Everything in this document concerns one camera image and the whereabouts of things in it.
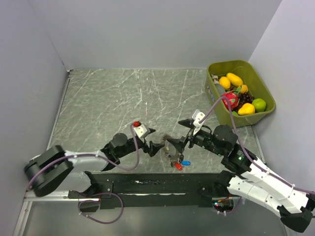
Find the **key with blue tag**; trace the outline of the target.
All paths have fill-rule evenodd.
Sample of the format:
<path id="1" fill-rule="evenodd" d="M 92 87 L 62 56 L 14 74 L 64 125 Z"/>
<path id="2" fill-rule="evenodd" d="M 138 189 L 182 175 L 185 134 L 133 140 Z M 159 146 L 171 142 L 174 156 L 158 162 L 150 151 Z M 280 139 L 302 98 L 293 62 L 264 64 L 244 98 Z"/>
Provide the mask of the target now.
<path id="1" fill-rule="evenodd" d="M 183 160 L 183 161 L 181 161 L 180 164 L 181 164 L 182 166 L 190 166 L 190 165 L 191 165 L 191 162 L 190 162 L 190 161 Z"/>

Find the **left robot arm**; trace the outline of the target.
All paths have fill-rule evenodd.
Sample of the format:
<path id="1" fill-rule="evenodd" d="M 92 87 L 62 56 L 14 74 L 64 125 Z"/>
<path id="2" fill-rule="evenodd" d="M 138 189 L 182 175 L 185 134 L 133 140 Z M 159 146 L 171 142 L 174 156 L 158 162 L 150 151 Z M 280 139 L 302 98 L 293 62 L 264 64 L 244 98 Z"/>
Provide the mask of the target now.
<path id="1" fill-rule="evenodd" d="M 93 172 L 106 172 L 114 168 L 132 171 L 137 168 L 140 159 L 132 167 L 120 165 L 120 159 L 131 153 L 140 155 L 142 150 L 150 157 L 164 147 L 163 143 L 147 142 L 146 137 L 155 129 L 141 125 L 131 127 L 132 137 L 117 133 L 102 149 L 95 152 L 72 152 L 56 145 L 41 155 L 32 158 L 24 167 L 28 179 L 28 188 L 37 197 L 44 197 L 57 189 L 74 190 L 91 198 L 97 193 L 97 184 L 92 179 Z"/>

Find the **round metal key organizer disc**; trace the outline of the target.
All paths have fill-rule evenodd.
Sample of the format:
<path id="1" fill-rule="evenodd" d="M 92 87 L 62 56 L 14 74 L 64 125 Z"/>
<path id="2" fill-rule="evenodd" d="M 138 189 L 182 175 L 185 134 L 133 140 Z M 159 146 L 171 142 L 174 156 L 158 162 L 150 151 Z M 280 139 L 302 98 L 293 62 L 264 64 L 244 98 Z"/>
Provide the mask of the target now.
<path id="1" fill-rule="evenodd" d="M 168 161 L 170 161 L 171 159 L 176 159 L 176 158 L 183 159 L 183 155 L 177 152 L 177 150 L 166 140 L 167 138 L 172 138 L 172 137 L 168 134 L 165 134 L 162 138 L 162 143 L 164 143 L 164 147 L 162 148 L 162 151 L 166 159 Z M 166 147 L 169 147 L 170 152 L 167 152 L 165 150 Z"/>

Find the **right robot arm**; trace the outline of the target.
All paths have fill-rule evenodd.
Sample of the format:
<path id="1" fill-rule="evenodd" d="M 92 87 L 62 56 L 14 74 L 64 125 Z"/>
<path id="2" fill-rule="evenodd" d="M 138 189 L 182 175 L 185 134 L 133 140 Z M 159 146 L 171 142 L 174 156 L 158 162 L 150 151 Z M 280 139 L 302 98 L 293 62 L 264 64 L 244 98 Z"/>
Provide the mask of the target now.
<path id="1" fill-rule="evenodd" d="M 303 233 L 314 218 L 315 195 L 297 190 L 271 171 L 256 155 L 242 148 L 238 136 L 228 125 L 219 125 L 212 132 L 204 125 L 195 127 L 189 119 L 179 122 L 188 127 L 186 136 L 167 141 L 179 152 L 197 145 L 222 157 L 226 170 L 216 180 L 215 190 L 221 196 L 238 195 L 261 205 L 278 216 L 288 228 Z"/>

